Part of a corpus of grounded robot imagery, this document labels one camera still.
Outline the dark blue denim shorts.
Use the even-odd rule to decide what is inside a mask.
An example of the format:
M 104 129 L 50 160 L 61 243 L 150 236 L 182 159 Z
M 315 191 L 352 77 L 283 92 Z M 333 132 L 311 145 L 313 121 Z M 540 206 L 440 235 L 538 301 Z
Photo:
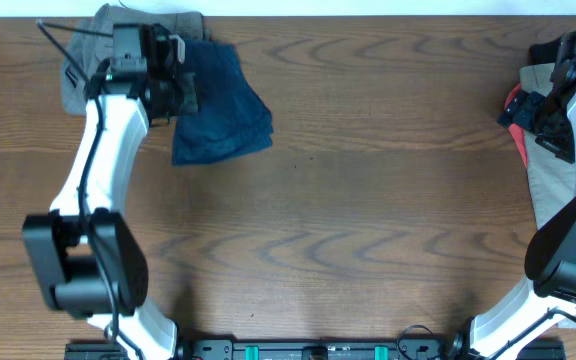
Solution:
M 213 164 L 272 146 L 272 113 L 247 82 L 233 45 L 188 40 L 184 66 L 195 74 L 200 105 L 177 120 L 174 166 Z

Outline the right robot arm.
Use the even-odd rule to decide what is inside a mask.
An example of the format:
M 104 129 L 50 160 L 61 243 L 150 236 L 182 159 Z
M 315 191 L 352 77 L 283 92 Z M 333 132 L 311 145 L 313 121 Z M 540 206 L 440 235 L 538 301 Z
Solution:
M 576 31 L 557 42 L 535 44 L 530 53 L 553 60 L 552 89 L 546 96 L 519 91 L 499 122 L 519 126 L 574 165 L 573 197 L 532 237 L 520 282 L 456 334 L 449 359 L 517 359 L 561 320 L 576 324 Z

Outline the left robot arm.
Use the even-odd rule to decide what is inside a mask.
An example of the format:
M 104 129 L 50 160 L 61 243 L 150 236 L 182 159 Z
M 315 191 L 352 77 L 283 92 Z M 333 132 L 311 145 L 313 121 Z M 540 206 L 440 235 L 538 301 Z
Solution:
M 146 258 L 124 219 L 134 160 L 153 120 L 181 114 L 185 43 L 160 24 L 120 23 L 112 54 L 84 74 L 86 123 L 69 175 L 22 238 L 46 305 L 100 329 L 67 359 L 191 359 L 177 323 L 148 296 Z

